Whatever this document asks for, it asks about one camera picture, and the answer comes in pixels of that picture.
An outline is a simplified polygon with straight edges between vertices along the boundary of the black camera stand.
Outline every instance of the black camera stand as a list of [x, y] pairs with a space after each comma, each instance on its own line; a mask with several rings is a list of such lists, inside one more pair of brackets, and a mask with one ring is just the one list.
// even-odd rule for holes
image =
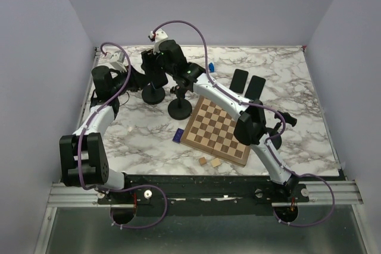
[[159, 104], [165, 98], [165, 91], [162, 87], [155, 89], [152, 83], [145, 86], [142, 91], [142, 99], [146, 104]]
[[192, 113], [192, 105], [185, 99], [186, 89], [182, 89], [180, 86], [174, 86], [171, 88], [170, 93], [174, 93], [177, 98], [169, 103], [169, 116], [175, 120], [187, 119]]

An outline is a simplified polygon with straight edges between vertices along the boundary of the white wall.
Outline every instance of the white wall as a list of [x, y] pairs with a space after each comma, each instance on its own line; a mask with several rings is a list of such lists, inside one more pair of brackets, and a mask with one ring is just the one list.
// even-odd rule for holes
[[[306, 45], [332, 0], [70, 0], [97, 45], [149, 44], [167, 20], [191, 21], [210, 45]], [[180, 43], [200, 44], [190, 28], [166, 28]]]
[[69, 0], [0, 0], [0, 252], [33, 253], [93, 47]]
[[334, 0], [308, 65], [345, 173], [355, 178], [381, 249], [381, 0]]

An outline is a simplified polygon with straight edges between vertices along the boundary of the blue marker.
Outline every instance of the blue marker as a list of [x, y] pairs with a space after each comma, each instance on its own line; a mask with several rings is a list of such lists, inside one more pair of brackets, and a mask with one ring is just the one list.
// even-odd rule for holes
[[214, 65], [213, 65], [212, 62], [209, 63], [208, 67], [209, 67], [209, 71], [210, 71], [211, 73], [214, 73]]

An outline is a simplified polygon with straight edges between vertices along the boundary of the screw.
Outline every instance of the screw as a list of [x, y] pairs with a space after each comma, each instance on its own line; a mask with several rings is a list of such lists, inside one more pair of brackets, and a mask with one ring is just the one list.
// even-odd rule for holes
[[302, 189], [302, 190], [300, 191], [300, 193], [301, 193], [302, 196], [304, 196], [304, 197], [307, 197], [307, 196], [310, 194], [310, 192], [309, 192], [307, 189]]
[[97, 193], [96, 196], [98, 197], [98, 199], [103, 199], [105, 197], [105, 194], [104, 193]]

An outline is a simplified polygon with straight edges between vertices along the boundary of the cable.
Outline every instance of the cable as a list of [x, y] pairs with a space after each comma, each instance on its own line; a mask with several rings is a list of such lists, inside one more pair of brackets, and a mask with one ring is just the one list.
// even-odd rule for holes
[[124, 189], [124, 190], [113, 190], [113, 192], [115, 193], [124, 193], [124, 192], [130, 192], [132, 190], [136, 190], [136, 189], [140, 189], [140, 188], [143, 188], [143, 187], [151, 187], [153, 189], [156, 189], [158, 190], [163, 198], [164, 198], [164, 211], [163, 211], [163, 214], [160, 216], [160, 218], [158, 220], [156, 220], [155, 222], [151, 223], [151, 224], [147, 224], [147, 225], [143, 225], [143, 226], [129, 226], [127, 224], [118, 224], [114, 221], [114, 217], [113, 217], [113, 212], [110, 212], [110, 218], [112, 219], [113, 223], [111, 225], [117, 225], [119, 227], [122, 228], [126, 228], [126, 229], [145, 229], [145, 228], [149, 228], [149, 227], [152, 227], [152, 226], [155, 226], [157, 225], [159, 222], [161, 222], [165, 215], [167, 214], [167, 210], [168, 210], [168, 202], [167, 202], [167, 196], [165, 195], [164, 191], [157, 187], [157, 186], [153, 186], [151, 184], [142, 184], [140, 186], [136, 186], [136, 187], [130, 187], [128, 189]]
[[[82, 129], [81, 133], [80, 133], [80, 136], [78, 138], [78, 149], [77, 149], [77, 154], [78, 154], [78, 175], [79, 175], [79, 181], [80, 181], [80, 184], [82, 186], [82, 188], [84, 190], [90, 190], [90, 189], [93, 189], [94, 187], [96, 187], [96, 185], [92, 185], [92, 186], [86, 186], [85, 184], [85, 181], [83, 179], [83, 172], [82, 172], [82, 154], [81, 154], [81, 151], [82, 151], [82, 141], [83, 141], [83, 136], [85, 135], [86, 133], [86, 130], [88, 129], [88, 126], [89, 124], [91, 123], [91, 121], [94, 119], [95, 115], [97, 113], [99, 113], [99, 111], [101, 111], [103, 108], [105, 108], [110, 102], [112, 102], [116, 97], [118, 97], [119, 94], [122, 93], [122, 91], [124, 90], [124, 88], [127, 86], [128, 82], [129, 82], [129, 79], [130, 79], [130, 76], [131, 76], [131, 72], [132, 72], [132, 65], [131, 65], [131, 61], [130, 61], [130, 58], [127, 54], [127, 52], [118, 44], [116, 43], [112, 43], [112, 42], [104, 42], [100, 49], [102, 51], [102, 53], [104, 55], [106, 55], [106, 52], [103, 50], [103, 47], [105, 45], [112, 45], [112, 46], [115, 46], [117, 48], [119, 48], [119, 50], [122, 51], [122, 53], [124, 53], [124, 56], [126, 57], [127, 59], [127, 62], [128, 62], [128, 74], [127, 74], [127, 77], [126, 77], [126, 80], [124, 81], [122, 87], [118, 90], [118, 92], [113, 95], [109, 100], [107, 100], [104, 104], [102, 104], [97, 110], [96, 112], [94, 112], [90, 117], [89, 119], [87, 120], [87, 122], [85, 123], [85, 126], [84, 128]], [[163, 198], [164, 198], [164, 212], [163, 214], [161, 215], [161, 217], [159, 218], [159, 220], [157, 220], [156, 222], [152, 223], [152, 224], [148, 224], [148, 225], [144, 225], [144, 226], [138, 226], [138, 227], [134, 227], [134, 226], [128, 226], [128, 225], [119, 225], [123, 228], [129, 228], [129, 229], [144, 229], [144, 228], [149, 228], [149, 227], [152, 227], [156, 224], [158, 224], [160, 221], [163, 220], [163, 218], [165, 217], [166, 213], [167, 213], [167, 208], [168, 208], [168, 202], [167, 202], [167, 196], [165, 195], [165, 193], [163, 192], [163, 190], [157, 186], [152, 186], [150, 184], [145, 184], [145, 185], [141, 185], [141, 186], [136, 186], [136, 187], [130, 187], [128, 189], [123, 189], [123, 190], [109, 190], [111, 192], [114, 192], [114, 193], [122, 193], [122, 192], [129, 192], [131, 190], [136, 190], [136, 189], [139, 189], [141, 187], [152, 187], [154, 189], [157, 189], [162, 195], [163, 195]]]
[[275, 134], [269, 138], [267, 138], [265, 140], [265, 145], [267, 146], [267, 149], [270, 151], [272, 157], [274, 158], [274, 160], [277, 162], [277, 164], [282, 167], [284, 170], [286, 170], [287, 172], [289, 172], [290, 174], [292, 175], [295, 175], [297, 176], [298, 178], [303, 178], [303, 177], [315, 177], [319, 180], [321, 180], [328, 188], [329, 188], [329, 191], [331, 192], [331, 196], [332, 196], [332, 207], [331, 207], [331, 210], [330, 212], [327, 214], [326, 217], [322, 218], [321, 220], [319, 221], [316, 221], [314, 223], [311, 223], [311, 224], [305, 224], [305, 225], [299, 225], [299, 224], [293, 224], [293, 223], [288, 223], [288, 222], [285, 222], [285, 221], [282, 221], [277, 215], [275, 215], [275, 217], [278, 219], [278, 221], [282, 224], [286, 224], [286, 225], [289, 225], [289, 226], [294, 226], [294, 227], [309, 227], [309, 226], [314, 226], [314, 225], [317, 225], [317, 224], [320, 224], [322, 222], [324, 222], [325, 220], [327, 220], [332, 214], [333, 214], [333, 211], [335, 209], [335, 195], [333, 193], [333, 190], [331, 188], [331, 186], [327, 183], [326, 180], [324, 180], [323, 178], [317, 176], [317, 175], [314, 175], [314, 174], [303, 174], [303, 175], [298, 175], [297, 173], [295, 173], [294, 171], [290, 170], [289, 168], [286, 168], [285, 166], [282, 165], [282, 163], [278, 160], [278, 158], [276, 157], [276, 155], [274, 154], [273, 150], [271, 149], [271, 147], [269, 146], [268, 144], [268, 141], [269, 140], [272, 140], [272, 139], [275, 139], [279, 136], [281, 136], [285, 130], [286, 130], [286, 121], [285, 119], [283, 118], [283, 116], [278, 112], [276, 111], [275, 109], [271, 108], [271, 107], [268, 107], [268, 106], [264, 106], [264, 105], [259, 105], [259, 104], [253, 104], [251, 102], [241, 102], [238, 98], [236, 98], [235, 96], [229, 94], [228, 92], [226, 92], [224, 89], [222, 89], [217, 81], [212, 78], [209, 74], [209, 69], [208, 69], [208, 48], [207, 48], [207, 43], [205, 41], [205, 38], [204, 36], [202, 35], [201, 31], [196, 27], [194, 26], [193, 24], [191, 24], [190, 22], [187, 22], [187, 21], [183, 21], [183, 20], [171, 20], [171, 21], [167, 21], [167, 22], [164, 22], [163, 24], [160, 24], [158, 27], [156, 27], [152, 32], [153, 34], [155, 35], [155, 32], [162, 28], [163, 26], [165, 25], [168, 25], [168, 24], [171, 24], [171, 23], [182, 23], [182, 24], [186, 24], [188, 26], [191, 26], [193, 29], [196, 30], [196, 32], [200, 35], [200, 38], [202, 40], [202, 44], [204, 45], [204, 53], [205, 53], [205, 72], [207, 74], [207, 77], [208, 77], [208, 80], [212, 83], [212, 85], [218, 89], [221, 93], [223, 93], [224, 95], [226, 95], [228, 98], [232, 99], [233, 101], [235, 102], [238, 102], [239, 104], [242, 104], [242, 105], [249, 105], [249, 106], [254, 106], [254, 107], [257, 107], [257, 108], [262, 108], [262, 109], [266, 109], [266, 110], [269, 110], [273, 113], [275, 113], [281, 120], [282, 122], [282, 129], [281, 131], [278, 133], [278, 134]]
[[126, 103], [128, 103], [128, 101], [130, 100], [130, 94], [128, 92], [126, 92], [126, 94], [129, 96], [128, 100], [126, 100], [123, 104], [119, 105], [119, 107], [125, 105]]

